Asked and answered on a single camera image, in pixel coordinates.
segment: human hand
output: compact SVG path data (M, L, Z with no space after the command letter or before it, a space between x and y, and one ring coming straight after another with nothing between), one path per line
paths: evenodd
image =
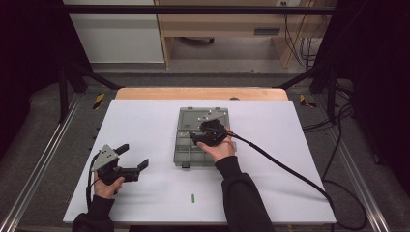
M94 194L102 198L111 199L115 191L118 191L125 181L124 177L119 177L110 186L99 179L99 174L94 172Z
M220 145L216 147L210 147L203 142L197 142L196 145L202 149L205 153L211 155L212 160L217 162L223 158L235 155L235 149L232 142L232 137L227 136Z

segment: person's left hand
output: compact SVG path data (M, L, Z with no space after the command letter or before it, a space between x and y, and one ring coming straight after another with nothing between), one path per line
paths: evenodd
M119 177L110 186L106 185L102 180L99 180L99 174L94 172L94 194L105 199L111 199L115 191L118 191L123 185L125 178Z

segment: white tabletop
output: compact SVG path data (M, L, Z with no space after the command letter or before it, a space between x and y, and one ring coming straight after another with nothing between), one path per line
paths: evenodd
M124 183L111 210L113 221L126 224L226 223L215 167L182 169L173 162L181 107L226 107L231 129L323 188L292 101L113 100L90 158L73 194L64 222L87 212L85 188L92 156L104 144L130 149L119 165L149 166L138 182ZM326 198L316 189L236 140L239 163L256 183L273 223L334 223Z

